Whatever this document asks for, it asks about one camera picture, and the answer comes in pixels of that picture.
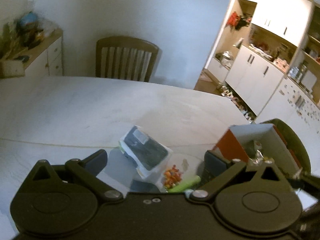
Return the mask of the red cardboard shoe box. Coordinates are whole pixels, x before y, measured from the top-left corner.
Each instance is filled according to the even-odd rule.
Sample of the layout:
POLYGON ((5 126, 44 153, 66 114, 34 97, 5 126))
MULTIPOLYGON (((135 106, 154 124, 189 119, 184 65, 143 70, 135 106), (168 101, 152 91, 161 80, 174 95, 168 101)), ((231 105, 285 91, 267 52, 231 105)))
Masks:
POLYGON ((221 153, 227 160, 238 158, 247 163, 249 157, 245 148, 251 140, 257 140, 262 144, 263 155, 272 158, 284 174, 293 176, 302 170, 296 164, 284 141, 276 132, 276 127, 272 124, 231 126, 215 144, 213 150, 221 153))

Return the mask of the silver foil packet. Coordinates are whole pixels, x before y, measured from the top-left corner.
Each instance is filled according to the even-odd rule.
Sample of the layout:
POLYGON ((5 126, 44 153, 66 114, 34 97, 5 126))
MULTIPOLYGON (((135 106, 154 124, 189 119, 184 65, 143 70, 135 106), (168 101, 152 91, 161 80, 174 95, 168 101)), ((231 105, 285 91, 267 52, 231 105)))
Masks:
POLYGON ((249 162, 252 165, 259 166, 265 161, 272 161, 272 158, 263 155, 263 146, 257 140, 251 140, 246 144, 246 153, 249 157, 249 162))

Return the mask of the green tube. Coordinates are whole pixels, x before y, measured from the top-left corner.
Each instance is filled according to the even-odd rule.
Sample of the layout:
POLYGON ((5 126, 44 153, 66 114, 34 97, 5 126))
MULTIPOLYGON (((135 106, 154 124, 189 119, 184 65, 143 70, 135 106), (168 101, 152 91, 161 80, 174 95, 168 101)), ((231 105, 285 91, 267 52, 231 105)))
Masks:
POLYGON ((185 190, 191 189, 192 187, 196 186, 200 183, 201 177, 200 176, 193 176, 187 180, 181 181, 178 185, 174 186, 171 189, 168 189, 168 193, 179 193, 184 192, 185 190))

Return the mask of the red orange toy figure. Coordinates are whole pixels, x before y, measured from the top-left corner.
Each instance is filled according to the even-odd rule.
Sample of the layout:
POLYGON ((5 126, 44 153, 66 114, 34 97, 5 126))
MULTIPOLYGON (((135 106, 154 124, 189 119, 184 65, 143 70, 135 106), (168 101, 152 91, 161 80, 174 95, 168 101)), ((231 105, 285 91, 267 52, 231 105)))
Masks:
POLYGON ((173 189, 182 181, 183 172, 177 168, 176 165, 172 165, 163 173, 163 186, 165 189, 173 189))

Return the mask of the white bag with dark label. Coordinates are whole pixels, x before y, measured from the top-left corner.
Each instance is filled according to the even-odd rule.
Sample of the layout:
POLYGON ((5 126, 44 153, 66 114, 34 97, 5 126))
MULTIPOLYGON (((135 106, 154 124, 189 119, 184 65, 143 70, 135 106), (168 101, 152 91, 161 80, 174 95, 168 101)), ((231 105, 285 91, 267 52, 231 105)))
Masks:
POLYGON ((173 154, 170 148, 153 139, 140 126, 133 126, 119 140, 119 148, 132 159, 142 179, 162 172, 173 154))

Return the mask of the shoes on floor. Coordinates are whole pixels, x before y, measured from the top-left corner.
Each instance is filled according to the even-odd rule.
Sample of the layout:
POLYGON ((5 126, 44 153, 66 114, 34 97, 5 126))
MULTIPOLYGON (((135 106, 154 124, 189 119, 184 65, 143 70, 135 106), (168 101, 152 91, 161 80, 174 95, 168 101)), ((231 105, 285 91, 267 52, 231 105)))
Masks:
POLYGON ((227 83, 219 83, 217 85, 217 91, 220 96, 230 100, 240 111, 240 113, 252 124, 256 119, 256 114, 250 109, 247 103, 233 90, 227 83))

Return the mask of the dark green chair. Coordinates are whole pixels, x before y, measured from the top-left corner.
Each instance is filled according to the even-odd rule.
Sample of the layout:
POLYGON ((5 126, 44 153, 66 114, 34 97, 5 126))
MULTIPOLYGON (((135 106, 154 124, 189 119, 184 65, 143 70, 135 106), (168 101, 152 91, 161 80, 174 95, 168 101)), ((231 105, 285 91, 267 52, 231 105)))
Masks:
POLYGON ((260 124, 274 125, 276 127, 276 132, 284 141, 284 144, 291 153, 298 167, 302 168, 304 172, 311 173, 311 163, 307 150, 299 136, 296 135, 294 130, 287 123, 275 118, 263 121, 260 124))

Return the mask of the dark wooden chair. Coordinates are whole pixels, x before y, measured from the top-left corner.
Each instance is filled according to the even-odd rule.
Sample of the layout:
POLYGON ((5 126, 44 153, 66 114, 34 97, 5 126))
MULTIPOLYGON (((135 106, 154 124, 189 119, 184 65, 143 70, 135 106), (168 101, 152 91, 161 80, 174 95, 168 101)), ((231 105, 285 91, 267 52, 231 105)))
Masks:
POLYGON ((95 48, 95 76, 149 82, 158 53, 158 46, 135 37, 99 39, 95 48))

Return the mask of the white sideboard with drawers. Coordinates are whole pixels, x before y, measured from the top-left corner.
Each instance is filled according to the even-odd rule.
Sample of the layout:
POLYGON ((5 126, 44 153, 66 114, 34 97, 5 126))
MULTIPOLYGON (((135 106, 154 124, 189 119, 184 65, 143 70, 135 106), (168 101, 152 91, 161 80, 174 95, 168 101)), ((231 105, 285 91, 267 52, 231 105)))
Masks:
POLYGON ((1 78, 23 76, 62 76, 62 37, 58 28, 35 48, 1 62, 1 78))

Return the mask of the red clothes hanging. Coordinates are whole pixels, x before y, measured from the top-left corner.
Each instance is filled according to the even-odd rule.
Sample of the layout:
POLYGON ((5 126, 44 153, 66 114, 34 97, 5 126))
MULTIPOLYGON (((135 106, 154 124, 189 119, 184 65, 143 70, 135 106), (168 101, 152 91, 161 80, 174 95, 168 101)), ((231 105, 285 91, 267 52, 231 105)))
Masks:
POLYGON ((252 15, 244 13, 243 15, 238 15, 236 11, 231 13, 229 16, 225 27, 229 26, 239 31, 243 27, 248 27, 251 23, 252 15))

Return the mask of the white wall cabinet unit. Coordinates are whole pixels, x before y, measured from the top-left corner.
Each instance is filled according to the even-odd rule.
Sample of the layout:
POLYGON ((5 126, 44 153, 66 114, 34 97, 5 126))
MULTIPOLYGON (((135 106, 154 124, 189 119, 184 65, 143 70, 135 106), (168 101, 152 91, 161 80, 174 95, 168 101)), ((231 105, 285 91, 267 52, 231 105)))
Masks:
POLYGON ((298 61, 313 0, 232 0, 206 67, 256 114, 284 120, 304 142, 319 141, 319 66, 298 61), (252 15, 239 31, 231 13, 252 15))

